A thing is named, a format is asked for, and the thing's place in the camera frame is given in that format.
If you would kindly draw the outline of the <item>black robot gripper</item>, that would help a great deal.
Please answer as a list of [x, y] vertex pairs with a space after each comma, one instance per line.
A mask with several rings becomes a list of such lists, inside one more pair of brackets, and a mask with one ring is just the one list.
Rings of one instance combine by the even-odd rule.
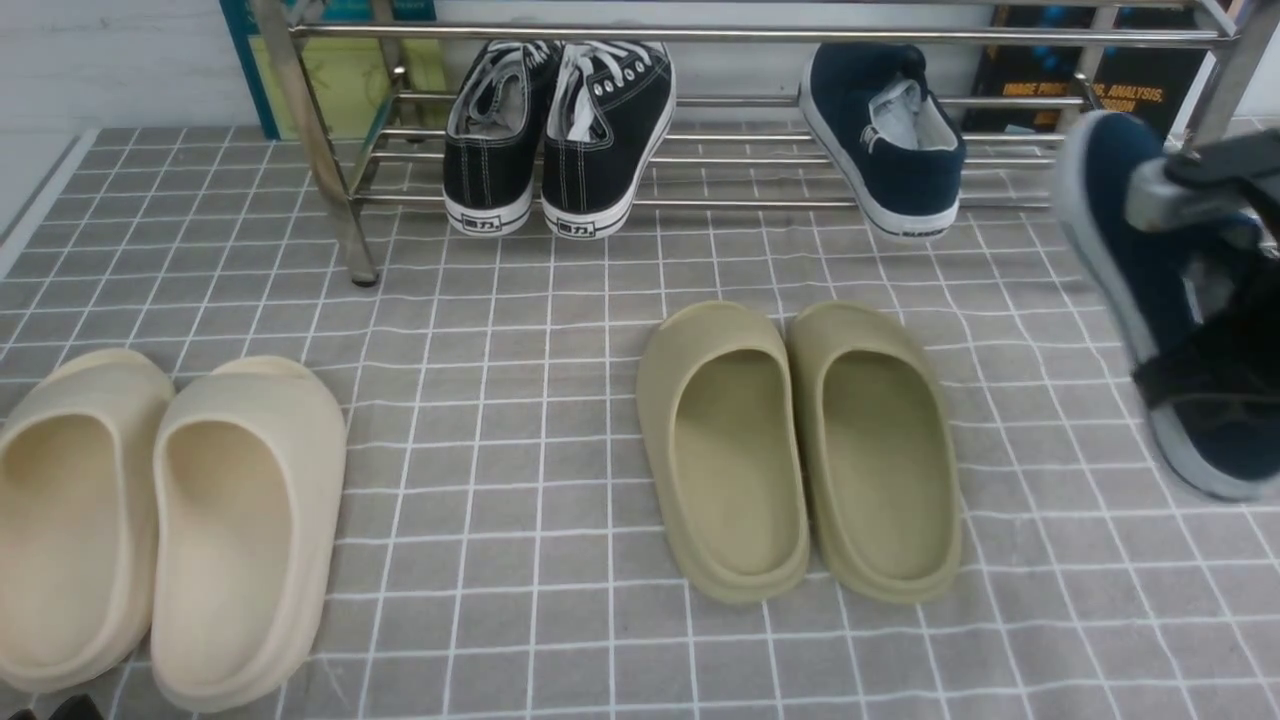
[[1279, 131], [1262, 129], [1142, 163], [1130, 176], [1126, 222], [1147, 233], [1230, 215], [1229, 290], [1215, 318], [1234, 336], [1192, 337], [1161, 350], [1133, 340], [1133, 384], [1148, 409], [1185, 402], [1268, 406], [1279, 400], [1279, 265], [1260, 220], [1279, 232]]

